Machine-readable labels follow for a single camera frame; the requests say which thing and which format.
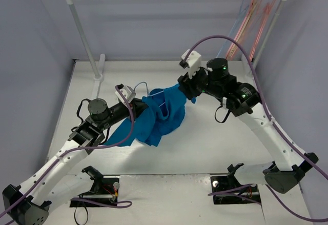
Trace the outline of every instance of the white metal rod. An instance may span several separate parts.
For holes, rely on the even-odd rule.
[[[73,18],[74,18],[74,21],[75,21],[77,30],[78,30],[78,32],[80,34],[82,43],[83,43],[84,48],[86,50],[86,53],[88,55],[88,58],[89,58],[89,61],[90,61],[90,64],[91,64],[91,67],[92,67],[92,70],[93,70],[93,73],[94,73],[94,78],[95,79],[101,79],[101,75],[100,75],[100,73],[98,71],[96,62],[94,61],[94,58],[93,58],[91,49],[89,47],[89,43],[88,43],[87,38],[86,38],[86,35],[84,34],[84,30],[82,28],[82,24],[81,24],[80,19],[79,19],[78,15],[77,15],[76,8],[75,8],[74,4],[69,5],[69,7],[70,7],[71,13],[73,15]]]

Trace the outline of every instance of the red wire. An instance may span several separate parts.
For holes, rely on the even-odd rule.
[[[256,2],[256,0],[251,0],[251,4],[250,4],[249,10],[248,10],[248,13],[245,16],[243,22],[240,25],[240,28],[239,28],[237,34],[236,34],[235,41],[238,41],[239,43],[240,43],[239,39],[244,38],[245,28],[247,28],[249,21],[251,20],[252,16],[250,14],[254,13],[252,10],[254,9],[255,2]],[[225,57],[226,59],[231,59],[235,55],[235,53],[237,52],[237,48],[235,50],[233,50],[234,48],[235,48],[235,45],[232,43],[229,47],[229,50],[227,51],[227,54]]]
[[[105,189],[107,192],[109,192],[111,195],[114,195],[109,190],[107,190],[104,186],[102,188]]]

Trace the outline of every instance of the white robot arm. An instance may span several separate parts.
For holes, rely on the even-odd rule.
[[[92,166],[84,168],[72,180],[58,183],[102,144],[104,130],[131,114],[137,118],[148,107],[140,99],[134,98],[132,88],[119,85],[117,89],[120,91],[117,95],[124,99],[120,98],[121,101],[111,108],[103,99],[90,101],[90,115],[73,130],[55,156],[19,186],[8,185],[3,190],[6,210],[0,217],[8,213],[19,225],[42,225],[53,210],[68,200],[82,193],[98,192],[104,185],[104,176]]]
[[[318,161],[318,157],[314,153],[306,153],[297,146],[271,115],[268,118],[268,113],[264,110],[266,105],[261,101],[258,91],[251,84],[238,82],[237,78],[229,73],[226,59],[212,59],[204,68],[200,66],[200,54],[193,51],[193,48],[191,50],[186,51],[181,57],[180,65],[189,70],[178,79],[179,89],[188,99],[202,93],[216,98],[221,107],[228,111],[223,122],[230,113],[239,118],[254,132],[274,160],[261,165],[247,166],[240,163],[229,166],[228,178],[231,179],[231,183],[234,182],[234,187],[252,183],[265,184],[279,193],[288,192],[301,181],[312,166],[295,152],[283,137],[292,142],[293,147],[313,163]]]

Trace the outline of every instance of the black cable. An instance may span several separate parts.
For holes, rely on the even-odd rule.
[[[82,203],[83,208],[86,210],[86,213],[87,213],[87,220],[86,220],[86,222],[83,223],[83,224],[78,223],[78,221],[76,220],[76,210],[77,210],[77,207],[79,206],[80,203]],[[86,225],[87,222],[88,222],[88,220],[89,220],[89,212],[88,212],[87,206],[86,206],[86,204],[85,204],[84,202],[79,201],[79,202],[77,203],[76,208],[75,208],[75,211],[74,211],[74,221],[75,221],[75,223],[76,223],[77,225]]]
[[[227,121],[227,119],[228,119],[228,117],[229,117],[229,115],[230,115],[230,113],[231,113],[231,111],[229,110],[229,111],[227,112],[227,114],[225,115],[223,121],[219,121],[219,120],[216,118],[216,112],[217,112],[220,108],[222,108],[222,107],[223,107],[223,106],[219,106],[219,107],[216,109],[215,113],[214,113],[214,119],[215,119],[218,123],[220,123],[220,124],[224,124],[224,123]]]
[[[82,123],[84,120],[83,120],[83,118],[80,116],[80,110],[81,110],[81,108],[82,108],[82,105],[83,105],[83,102],[84,102],[84,101],[87,101],[87,102],[90,103],[91,100],[89,100],[88,98],[82,99],[80,105],[79,105],[78,108],[77,108],[76,116],[77,116],[78,118],[80,118],[81,123]]]
[[[80,116],[80,111],[83,105],[83,102],[87,101],[90,103],[91,100],[89,100],[88,98],[82,99],[80,105],[77,107],[77,111],[76,111],[76,116],[81,120],[81,123],[84,121],[83,118]],[[71,131],[74,131],[75,129],[77,129],[78,127],[73,127],[71,129]]]
[[[109,127],[108,129],[107,129],[107,133],[106,133],[106,138],[105,138],[105,140],[102,142],[102,143],[100,143],[99,145],[103,145],[103,144],[105,144],[106,142],[107,142],[107,140],[108,140],[108,138],[109,138],[109,130],[111,129],[111,127]]]

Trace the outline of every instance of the white table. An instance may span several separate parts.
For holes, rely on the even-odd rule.
[[[241,62],[229,62],[229,69],[239,81],[245,82]],[[105,99],[110,107],[118,102],[114,95],[116,84],[134,87],[146,81],[150,90],[165,88],[176,84],[184,73],[178,62],[106,62],[99,98]],[[79,124],[76,109],[83,98],[91,95],[92,88],[90,64],[77,62],[49,157],[60,149],[70,129]],[[144,85],[136,92],[140,98],[146,95]],[[212,198],[207,197],[211,191],[209,173],[226,173],[232,163],[272,160],[261,142],[238,119],[230,116],[225,124],[218,124],[214,120],[218,106],[214,98],[202,95],[195,105],[186,104],[182,125],[164,136],[158,147],[134,141],[131,147],[94,151],[73,168],[70,174],[92,165],[103,174],[121,175],[119,198],[134,202],[129,209],[90,209],[88,224],[311,224],[286,212],[265,187],[260,187],[262,209],[256,204],[213,205]],[[88,115],[86,107],[81,111],[83,118]],[[217,115],[223,117],[225,113],[219,111]],[[281,196],[291,209],[309,217],[298,186]],[[62,206],[47,224],[74,224],[73,211],[68,205]]]

